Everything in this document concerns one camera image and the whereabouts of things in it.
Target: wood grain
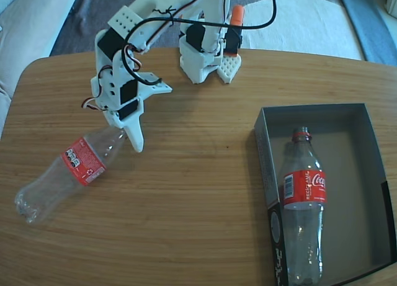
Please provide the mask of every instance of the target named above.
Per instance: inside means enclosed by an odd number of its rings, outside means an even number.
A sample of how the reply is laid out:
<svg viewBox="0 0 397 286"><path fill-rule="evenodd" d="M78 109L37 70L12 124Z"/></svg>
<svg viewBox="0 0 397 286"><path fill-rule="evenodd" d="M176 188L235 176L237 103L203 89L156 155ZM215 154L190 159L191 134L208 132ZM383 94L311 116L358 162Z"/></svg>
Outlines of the wood grain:
<svg viewBox="0 0 397 286"><path fill-rule="evenodd" d="M252 134L262 106L365 102L396 206L396 68L276 51L241 55L230 85L215 74L191 84L176 49L143 56L144 70L174 88L146 101L144 152L126 143L109 171L37 227L17 215L16 192L106 123L79 108L90 96L92 53L30 65L0 142L0 285L274 285ZM394 285L396 270L354 285Z"/></svg>

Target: plastic bottle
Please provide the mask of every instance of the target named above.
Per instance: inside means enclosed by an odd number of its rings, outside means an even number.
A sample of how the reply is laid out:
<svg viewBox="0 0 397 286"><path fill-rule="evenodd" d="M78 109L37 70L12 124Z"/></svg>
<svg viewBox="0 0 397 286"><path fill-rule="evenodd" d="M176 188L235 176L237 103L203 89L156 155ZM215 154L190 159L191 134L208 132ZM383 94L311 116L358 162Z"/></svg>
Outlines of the plastic bottle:
<svg viewBox="0 0 397 286"><path fill-rule="evenodd" d="M321 233L327 202L325 173L307 127L294 130L283 175L283 229L289 285L316 285L323 274Z"/></svg>
<svg viewBox="0 0 397 286"><path fill-rule="evenodd" d="M124 130L107 127L78 139L35 181L17 193L17 211L27 223L42 221L65 198L102 174L125 140Z"/></svg>

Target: cardboard box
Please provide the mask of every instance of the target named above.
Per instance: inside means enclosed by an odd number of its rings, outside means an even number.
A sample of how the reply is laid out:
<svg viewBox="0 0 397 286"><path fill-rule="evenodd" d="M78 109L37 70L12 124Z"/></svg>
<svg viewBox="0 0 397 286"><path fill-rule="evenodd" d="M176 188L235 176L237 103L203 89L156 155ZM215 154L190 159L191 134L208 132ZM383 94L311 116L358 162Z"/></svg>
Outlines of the cardboard box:
<svg viewBox="0 0 397 286"><path fill-rule="evenodd" d="M288 285L276 177L295 127L306 126L327 175L320 285L342 285L397 261L391 199L364 104L261 109L255 132L272 232L276 285Z"/></svg>

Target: white robotic arm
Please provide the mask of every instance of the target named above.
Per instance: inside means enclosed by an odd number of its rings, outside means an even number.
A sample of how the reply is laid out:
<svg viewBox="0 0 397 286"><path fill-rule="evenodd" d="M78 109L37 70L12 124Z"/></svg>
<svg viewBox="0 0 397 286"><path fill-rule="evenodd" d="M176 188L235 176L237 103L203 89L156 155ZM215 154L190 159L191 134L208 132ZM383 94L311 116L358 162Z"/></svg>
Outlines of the white robotic arm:
<svg viewBox="0 0 397 286"><path fill-rule="evenodd" d="M173 22L136 25L152 17L183 15L184 19L199 20L202 13L206 22L224 24L229 9L230 0L136 0L129 7L122 7L109 20L110 29L96 36L97 76L91 80L93 97L83 106L103 111L109 124L124 128L134 149L141 152L144 140L139 118L144 111L143 101L172 89L153 73L138 72L141 65L133 52L147 52ZM184 35L179 41L180 65L192 82L202 83L209 73L217 70L224 82L229 83L241 65L241 58L223 55L226 30L182 24L181 32ZM94 99L97 107L88 104Z"/></svg>

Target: coca-cola logo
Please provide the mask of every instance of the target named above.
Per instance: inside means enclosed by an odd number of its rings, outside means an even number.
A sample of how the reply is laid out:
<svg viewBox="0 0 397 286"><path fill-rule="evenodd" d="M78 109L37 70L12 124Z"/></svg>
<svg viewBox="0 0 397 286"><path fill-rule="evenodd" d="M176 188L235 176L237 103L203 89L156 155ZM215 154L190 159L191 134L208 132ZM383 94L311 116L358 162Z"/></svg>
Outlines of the coca-cola logo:
<svg viewBox="0 0 397 286"><path fill-rule="evenodd" d="M313 176L313 179L311 180L311 184L315 187L325 188L325 178L321 177L320 174L317 173Z"/></svg>

